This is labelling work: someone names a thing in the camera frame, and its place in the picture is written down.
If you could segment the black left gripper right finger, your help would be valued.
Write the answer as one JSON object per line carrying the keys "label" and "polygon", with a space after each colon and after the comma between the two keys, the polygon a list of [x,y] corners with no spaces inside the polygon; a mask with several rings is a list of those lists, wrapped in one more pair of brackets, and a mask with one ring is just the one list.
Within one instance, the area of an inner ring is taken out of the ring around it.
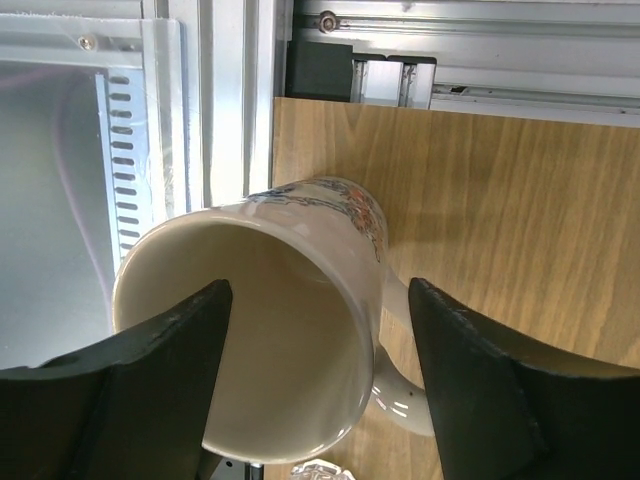
{"label": "black left gripper right finger", "polygon": [[447,479],[635,479],[639,372],[543,343],[427,280],[408,300]]}

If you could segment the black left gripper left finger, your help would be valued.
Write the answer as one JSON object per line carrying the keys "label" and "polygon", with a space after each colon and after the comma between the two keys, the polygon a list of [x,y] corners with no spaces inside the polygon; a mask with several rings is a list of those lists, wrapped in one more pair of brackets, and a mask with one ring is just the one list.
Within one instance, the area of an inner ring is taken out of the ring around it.
{"label": "black left gripper left finger", "polygon": [[232,306],[216,280],[168,311],[1,373],[5,479],[208,479],[202,445]]}

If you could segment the clear plastic cup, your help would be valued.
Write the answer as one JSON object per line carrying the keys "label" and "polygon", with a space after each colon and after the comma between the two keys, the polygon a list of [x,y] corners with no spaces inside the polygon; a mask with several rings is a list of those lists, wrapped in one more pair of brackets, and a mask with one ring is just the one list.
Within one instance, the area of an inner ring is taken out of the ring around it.
{"label": "clear plastic cup", "polygon": [[355,480],[348,470],[331,462],[314,459],[292,468],[289,480]]}

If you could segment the beige mug blue red print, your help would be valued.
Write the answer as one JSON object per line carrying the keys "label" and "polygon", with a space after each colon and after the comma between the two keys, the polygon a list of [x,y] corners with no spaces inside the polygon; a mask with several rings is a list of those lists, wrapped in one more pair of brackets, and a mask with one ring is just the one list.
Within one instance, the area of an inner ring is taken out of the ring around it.
{"label": "beige mug blue red print", "polygon": [[388,266],[384,214],[363,187],[317,177],[185,214],[139,240],[116,276],[116,330],[216,279],[233,292],[203,437],[228,458],[282,464],[339,442],[375,402],[399,426],[434,432],[425,392],[379,339],[383,312],[410,324]]}

